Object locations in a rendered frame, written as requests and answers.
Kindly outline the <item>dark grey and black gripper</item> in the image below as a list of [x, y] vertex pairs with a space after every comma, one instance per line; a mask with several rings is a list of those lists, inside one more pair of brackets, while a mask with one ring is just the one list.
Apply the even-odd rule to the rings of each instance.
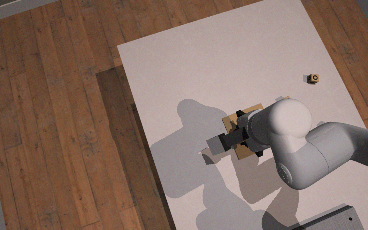
[[[249, 138], [246, 139], [244, 142], [242, 142], [241, 145], [245, 145], [247, 148], [249, 147], [249, 149], [257, 155], [257, 157], [262, 156], [263, 151], [270, 148], [270, 145], [269, 146], [261, 145], [259, 143], [256, 143], [254, 140], [252, 140], [252, 138], [250, 137], [250, 135], [248, 133], [248, 130], [247, 130], [247, 124], [249, 122], [249, 119], [251, 119], [251, 117], [254, 114], [258, 113], [261, 110], [262, 109], [257, 109], [257, 110], [250, 111], [248, 113], [244, 113], [241, 110], [236, 111], [236, 114], [237, 114], [237, 117], [238, 117], [237, 120], [236, 120], [236, 122], [237, 122], [236, 128], [240, 129], [241, 127], [245, 127], [246, 132], [249, 136]], [[237, 130], [237, 129], [235, 129], [235, 130]]]

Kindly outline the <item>tan square mat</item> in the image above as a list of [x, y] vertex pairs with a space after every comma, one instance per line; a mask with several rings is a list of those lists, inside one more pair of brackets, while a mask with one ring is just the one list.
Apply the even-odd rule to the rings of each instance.
[[[242, 110], [242, 111], [244, 113], [248, 113], [250, 111], [257, 110], [257, 109], [262, 109], [263, 110], [264, 108], [263, 108], [262, 104], [258, 104], [256, 106], [252, 106], [252, 107], [250, 107], [248, 109], [245, 109], [245, 110]], [[227, 130], [227, 133], [228, 134], [231, 133], [231, 132], [233, 132], [235, 129], [237, 129], [236, 128], [236, 125], [237, 125], [236, 120], [237, 120], [237, 118], [238, 117], [237, 117], [237, 114], [236, 113], [234, 113], [234, 114], [232, 114], [230, 116], [227, 116], [227, 117], [222, 118], [222, 121], [224, 123], [224, 126], [226, 127], [226, 130]], [[245, 145], [242, 145], [241, 146], [241, 143], [244, 142], [244, 141], [241, 141], [241, 142], [233, 145], [234, 146], [234, 150], [236, 151], [236, 154], [237, 154], [239, 160], [240, 159], [243, 159], [243, 158], [246, 158], [247, 156], [251, 156], [251, 155], [255, 154], [254, 152], [252, 152], [249, 149], [249, 147], [247, 148]]]

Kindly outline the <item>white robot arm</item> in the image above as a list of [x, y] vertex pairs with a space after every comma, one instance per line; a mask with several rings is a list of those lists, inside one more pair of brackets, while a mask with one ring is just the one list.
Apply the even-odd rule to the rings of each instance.
[[[368, 129], [339, 122], [311, 127], [308, 107], [292, 98], [259, 111], [247, 124], [252, 140], [270, 145], [277, 172], [292, 189], [306, 189], [349, 160], [368, 166]], [[248, 138], [241, 127], [206, 142], [216, 155]]]

